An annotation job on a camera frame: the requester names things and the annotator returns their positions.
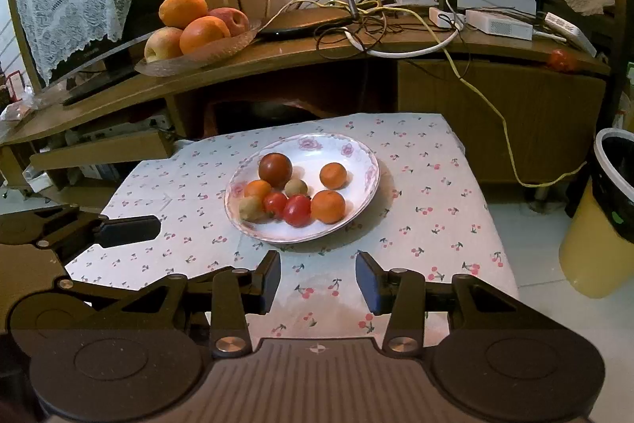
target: fruit bowl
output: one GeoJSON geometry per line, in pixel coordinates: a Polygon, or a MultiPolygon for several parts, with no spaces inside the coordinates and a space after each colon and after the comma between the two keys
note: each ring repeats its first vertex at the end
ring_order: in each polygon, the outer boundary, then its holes
{"type": "Polygon", "coordinates": [[[293,244],[313,240],[345,226],[372,201],[378,188],[378,162],[365,144],[345,135],[310,133],[280,139],[247,158],[233,174],[224,194],[224,210],[231,223],[242,233],[275,244],[293,244]],[[258,165],[264,155],[281,153],[293,164],[293,178],[308,185],[308,195],[325,190],[319,171],[327,163],[338,162],[348,171],[348,181],[339,192],[346,200],[344,218],[335,224],[313,220],[302,228],[294,228],[283,220],[246,222],[240,219],[238,205],[246,184],[259,178],[258,165]]]}
{"type": "Polygon", "coordinates": [[[260,21],[251,21],[248,31],[232,38],[222,38],[210,42],[178,58],[156,60],[150,63],[147,63],[143,58],[136,64],[134,70],[146,76],[167,78],[219,63],[239,53],[253,42],[261,25],[260,21]]]}

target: trash can rim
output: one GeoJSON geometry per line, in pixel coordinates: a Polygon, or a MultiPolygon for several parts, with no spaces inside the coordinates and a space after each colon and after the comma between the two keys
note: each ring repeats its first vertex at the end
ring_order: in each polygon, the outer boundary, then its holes
{"type": "Polygon", "coordinates": [[[618,137],[634,142],[634,134],[618,128],[605,128],[597,134],[597,138],[595,138],[594,143],[594,152],[598,163],[601,165],[612,183],[614,183],[614,185],[616,185],[619,190],[634,203],[634,187],[632,187],[632,185],[630,185],[625,178],[619,174],[619,172],[614,168],[614,165],[612,165],[610,160],[608,160],[608,157],[603,150],[603,140],[610,137],[618,137]]]}

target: plate rim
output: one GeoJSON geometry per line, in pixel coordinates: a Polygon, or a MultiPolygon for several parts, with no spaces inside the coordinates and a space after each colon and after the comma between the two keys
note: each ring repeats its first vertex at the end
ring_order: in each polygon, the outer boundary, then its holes
{"type": "Polygon", "coordinates": [[[256,235],[253,235],[253,233],[249,230],[249,228],[245,228],[242,225],[236,223],[233,220],[233,218],[231,217],[231,214],[229,213],[229,196],[231,195],[231,189],[229,188],[229,185],[231,185],[233,183],[234,178],[238,175],[238,173],[241,170],[241,167],[238,166],[236,171],[233,173],[233,175],[229,179],[229,183],[227,183],[227,186],[226,186],[225,191],[224,191],[224,213],[225,213],[225,215],[227,216],[227,219],[229,219],[229,222],[233,225],[234,228],[236,228],[238,231],[240,231],[240,233],[243,233],[244,235],[246,235],[248,237],[257,239],[257,240],[262,241],[262,242],[268,242],[270,244],[299,244],[301,242],[308,242],[308,241],[312,241],[312,240],[324,237],[326,235],[329,235],[330,233],[333,233],[334,231],[337,231],[344,224],[347,224],[348,222],[353,220],[362,211],[364,211],[366,209],[366,207],[370,204],[370,201],[372,201],[372,199],[376,195],[376,191],[378,191],[378,184],[379,184],[380,179],[381,179],[381,169],[380,169],[380,166],[378,164],[378,160],[376,158],[376,154],[375,154],[374,151],[372,151],[363,142],[361,142],[361,141],[359,141],[359,140],[357,140],[357,139],[355,139],[353,137],[350,137],[348,135],[344,135],[343,133],[313,132],[313,133],[302,133],[302,134],[297,134],[297,135],[291,135],[289,137],[284,137],[283,139],[279,139],[279,140],[277,140],[275,142],[271,142],[271,144],[268,144],[268,145],[262,147],[261,149],[259,149],[258,151],[254,152],[252,155],[250,155],[246,159],[245,163],[250,163],[255,157],[260,155],[262,153],[262,151],[265,151],[267,149],[273,149],[274,147],[277,147],[277,145],[280,145],[282,142],[289,141],[291,139],[310,138],[310,137],[317,137],[317,136],[321,137],[321,136],[324,136],[324,135],[332,136],[332,137],[335,137],[335,138],[343,138],[343,139],[348,140],[348,141],[356,142],[359,145],[359,148],[361,148],[367,155],[369,155],[370,161],[372,162],[372,165],[374,167],[376,167],[377,174],[374,177],[370,193],[366,197],[366,200],[362,204],[360,204],[359,207],[353,212],[353,215],[351,215],[351,217],[348,218],[348,220],[345,220],[345,221],[342,220],[342,221],[336,222],[335,224],[332,225],[331,228],[326,228],[325,230],[320,231],[316,235],[313,235],[313,236],[310,236],[310,237],[307,237],[307,238],[289,238],[289,239],[284,239],[284,240],[262,239],[262,238],[260,238],[260,237],[258,237],[256,235]]]}

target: metal bolt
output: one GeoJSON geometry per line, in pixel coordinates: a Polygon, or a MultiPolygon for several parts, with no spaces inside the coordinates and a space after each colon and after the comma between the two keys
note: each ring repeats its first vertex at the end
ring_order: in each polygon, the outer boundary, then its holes
{"type": "Polygon", "coordinates": [[[59,280],[57,285],[59,285],[60,289],[71,289],[74,284],[73,284],[73,281],[71,279],[64,278],[64,279],[59,280]]]}
{"type": "Polygon", "coordinates": [[[411,337],[392,337],[388,342],[388,347],[396,353],[407,353],[418,348],[418,341],[411,337]]]}
{"type": "Polygon", "coordinates": [[[225,353],[237,353],[246,347],[246,341],[242,337],[229,335],[216,341],[216,347],[225,353]]]}

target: white floral plate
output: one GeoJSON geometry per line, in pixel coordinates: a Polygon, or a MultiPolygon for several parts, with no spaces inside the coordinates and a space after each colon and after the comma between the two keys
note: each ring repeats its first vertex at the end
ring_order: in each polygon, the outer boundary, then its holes
{"type": "Polygon", "coordinates": [[[374,197],[379,176],[374,153],[359,141],[334,133],[295,135],[263,147],[238,167],[224,195],[224,210],[231,223],[250,237],[277,244],[305,242],[332,233],[359,215],[374,197]],[[288,157],[293,164],[293,178],[299,178],[308,185],[311,197],[326,189],[319,181],[321,168],[333,161],[343,165],[348,171],[348,182],[338,192],[346,200],[344,218],[335,224],[313,220],[303,228],[294,228],[279,220],[261,223],[240,220],[238,205],[244,187],[259,178],[259,162],[269,153],[288,157]]]}

